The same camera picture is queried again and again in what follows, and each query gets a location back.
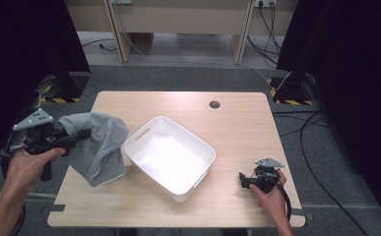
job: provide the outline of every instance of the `fabric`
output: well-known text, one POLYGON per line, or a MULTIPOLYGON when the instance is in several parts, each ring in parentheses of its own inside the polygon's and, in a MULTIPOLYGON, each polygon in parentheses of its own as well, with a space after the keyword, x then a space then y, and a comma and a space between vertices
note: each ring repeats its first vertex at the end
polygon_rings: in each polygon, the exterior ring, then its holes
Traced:
POLYGON ((59 123, 68 135, 91 129, 91 137, 76 144, 68 154, 70 165, 91 186, 116 179, 126 172, 120 146, 129 130, 125 123, 104 113, 81 113, 63 116, 59 123))

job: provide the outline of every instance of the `white plastic bin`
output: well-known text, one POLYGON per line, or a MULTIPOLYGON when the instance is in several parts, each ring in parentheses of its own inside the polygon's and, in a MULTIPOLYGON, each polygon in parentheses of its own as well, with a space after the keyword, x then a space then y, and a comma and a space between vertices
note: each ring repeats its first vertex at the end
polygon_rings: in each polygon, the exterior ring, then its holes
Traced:
POLYGON ((201 139, 159 116, 124 144, 132 162, 175 201, 186 201, 206 177, 215 151, 201 139))

